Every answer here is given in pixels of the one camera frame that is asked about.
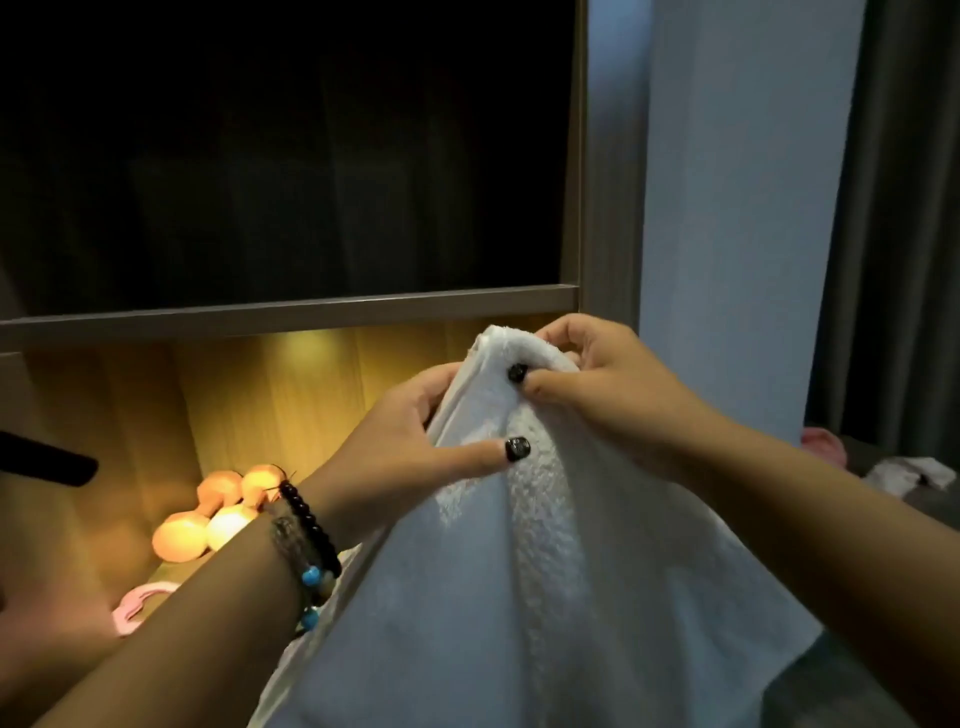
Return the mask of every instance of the forearm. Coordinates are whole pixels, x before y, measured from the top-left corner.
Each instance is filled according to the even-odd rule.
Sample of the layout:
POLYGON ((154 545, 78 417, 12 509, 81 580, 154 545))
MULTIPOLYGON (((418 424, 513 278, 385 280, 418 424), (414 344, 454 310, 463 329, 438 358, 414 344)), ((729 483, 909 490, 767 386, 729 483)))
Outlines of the forearm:
POLYGON ((960 716, 960 534, 774 438, 708 427, 691 489, 917 719, 960 716))
MULTIPOLYGON (((318 476, 300 492, 332 529, 318 476)), ((270 527, 264 515, 237 534, 38 725, 246 725, 300 608, 270 527)))

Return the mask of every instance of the black bead bracelet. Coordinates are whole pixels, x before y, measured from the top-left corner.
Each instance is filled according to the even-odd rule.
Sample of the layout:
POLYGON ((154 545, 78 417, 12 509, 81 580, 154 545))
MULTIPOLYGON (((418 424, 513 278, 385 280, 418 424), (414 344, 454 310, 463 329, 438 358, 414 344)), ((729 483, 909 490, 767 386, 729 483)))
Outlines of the black bead bracelet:
POLYGON ((310 506, 306 504, 306 501, 303 500, 297 491, 297 487, 289 480, 284 480, 280 483, 279 490, 283 499, 287 501, 287 505, 290 506, 290 510, 293 511, 294 516, 297 517, 297 521, 300 523, 300 529, 306 536, 307 541, 310 542, 310 545, 317 551, 317 555, 320 556, 321 567, 332 573, 334 578, 339 579, 344 568, 340 564, 340 559, 337 556, 337 549, 334 548, 330 542, 330 537, 326 535, 326 532, 320 527, 320 524, 317 523, 316 517, 310 513, 310 506))

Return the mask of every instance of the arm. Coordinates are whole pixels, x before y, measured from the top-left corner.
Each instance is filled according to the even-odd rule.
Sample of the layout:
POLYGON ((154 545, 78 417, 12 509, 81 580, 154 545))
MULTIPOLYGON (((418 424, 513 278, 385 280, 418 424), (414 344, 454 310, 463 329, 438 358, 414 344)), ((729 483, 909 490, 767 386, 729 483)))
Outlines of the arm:
MULTIPOLYGON (((395 521, 447 483, 503 470, 503 441, 434 448, 423 424, 457 364, 395 387, 299 486, 339 548, 395 521)), ((298 585, 269 518, 241 531, 37 726, 244 726, 290 642, 298 585)))
POLYGON ((528 397, 568 404, 682 483, 921 724, 960 721, 960 534, 686 389, 628 328, 573 314, 538 334, 582 371, 535 371, 528 397))

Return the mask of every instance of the blue wall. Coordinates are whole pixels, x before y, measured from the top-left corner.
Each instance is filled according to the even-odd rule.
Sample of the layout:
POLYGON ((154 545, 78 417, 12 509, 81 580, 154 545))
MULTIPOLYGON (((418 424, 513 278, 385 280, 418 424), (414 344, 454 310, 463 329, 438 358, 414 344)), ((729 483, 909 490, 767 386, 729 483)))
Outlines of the blue wall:
POLYGON ((640 335, 724 412, 796 440, 863 1, 654 8, 640 335))

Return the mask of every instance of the left hand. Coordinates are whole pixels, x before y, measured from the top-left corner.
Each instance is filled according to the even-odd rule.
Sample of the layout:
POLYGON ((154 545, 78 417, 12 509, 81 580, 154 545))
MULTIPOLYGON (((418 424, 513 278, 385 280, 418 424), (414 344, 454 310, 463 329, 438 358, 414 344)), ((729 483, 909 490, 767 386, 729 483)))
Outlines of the left hand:
POLYGON ((389 390, 333 457, 301 483, 338 549, 395 522, 444 485, 497 473, 530 453, 523 438, 455 448, 430 444, 424 425, 459 369, 459 363, 443 364, 389 390))

